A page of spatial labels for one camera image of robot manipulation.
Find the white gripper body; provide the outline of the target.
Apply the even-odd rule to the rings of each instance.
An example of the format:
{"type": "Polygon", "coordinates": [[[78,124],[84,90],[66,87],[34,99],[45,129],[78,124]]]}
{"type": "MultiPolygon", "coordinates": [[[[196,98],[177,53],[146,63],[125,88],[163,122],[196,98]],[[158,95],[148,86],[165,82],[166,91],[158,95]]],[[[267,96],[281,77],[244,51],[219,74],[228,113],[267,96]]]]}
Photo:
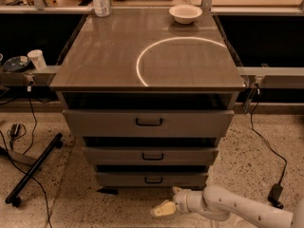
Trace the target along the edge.
{"type": "Polygon", "coordinates": [[[179,212],[185,214],[190,212],[187,204],[189,193],[190,193],[190,189],[181,189],[181,191],[178,194],[174,194],[173,202],[175,203],[176,208],[179,212]]]}

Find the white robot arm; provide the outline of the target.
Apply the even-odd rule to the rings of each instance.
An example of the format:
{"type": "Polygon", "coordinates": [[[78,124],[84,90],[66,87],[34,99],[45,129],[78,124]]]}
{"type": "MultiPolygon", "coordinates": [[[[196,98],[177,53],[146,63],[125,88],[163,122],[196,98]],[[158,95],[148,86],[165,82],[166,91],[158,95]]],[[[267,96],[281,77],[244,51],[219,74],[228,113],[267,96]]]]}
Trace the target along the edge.
{"type": "Polygon", "coordinates": [[[225,221],[233,213],[255,225],[256,228],[304,228],[304,201],[293,212],[247,199],[217,185],[203,191],[173,187],[173,199],[151,209],[154,217],[197,213],[214,221],[225,221]]]}

